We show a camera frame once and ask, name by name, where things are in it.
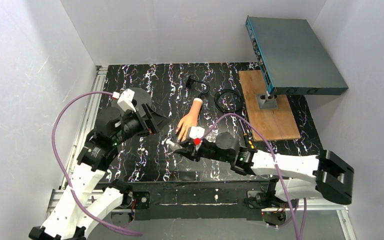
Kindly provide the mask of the clear nail polish bottle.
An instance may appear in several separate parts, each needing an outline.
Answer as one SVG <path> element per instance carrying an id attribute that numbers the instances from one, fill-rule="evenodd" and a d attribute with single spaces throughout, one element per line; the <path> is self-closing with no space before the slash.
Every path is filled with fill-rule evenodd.
<path id="1" fill-rule="evenodd" d="M 173 151 L 182 148 L 177 142 L 173 142 L 173 141 L 171 141 L 170 139 L 167 139 L 167 140 L 165 141 L 165 143 L 166 143 L 166 144 L 168 145 L 168 147 L 169 147 L 171 150 L 173 150 Z"/>

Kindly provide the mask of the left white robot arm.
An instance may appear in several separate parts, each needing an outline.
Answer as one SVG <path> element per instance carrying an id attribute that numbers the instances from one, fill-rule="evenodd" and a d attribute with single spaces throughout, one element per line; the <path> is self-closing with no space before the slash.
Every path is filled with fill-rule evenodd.
<path id="1" fill-rule="evenodd" d="M 132 188 L 125 182 L 113 181 L 90 206 L 90 198 L 99 180 L 118 155 L 118 146 L 134 136 L 158 133 L 169 119 L 147 103 L 134 107 L 111 106 L 103 109 L 87 135 L 77 166 L 68 177 L 56 207 L 40 226 L 30 230 L 31 240 L 85 240 L 113 209 L 122 205 Z"/>

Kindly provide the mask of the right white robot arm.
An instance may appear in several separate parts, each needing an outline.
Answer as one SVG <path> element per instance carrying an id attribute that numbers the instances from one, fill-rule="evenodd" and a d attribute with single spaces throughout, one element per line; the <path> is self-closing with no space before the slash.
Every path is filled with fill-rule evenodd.
<path id="1" fill-rule="evenodd" d="M 355 170 L 330 150 L 308 156 L 270 154 L 241 146 L 229 132 L 220 133 L 214 142 L 190 138 L 181 143 L 170 142 L 169 146 L 191 161 L 205 158 L 229 163 L 239 175 L 283 178 L 270 183 L 265 194 L 270 200 L 324 198 L 339 205 L 352 203 Z"/>

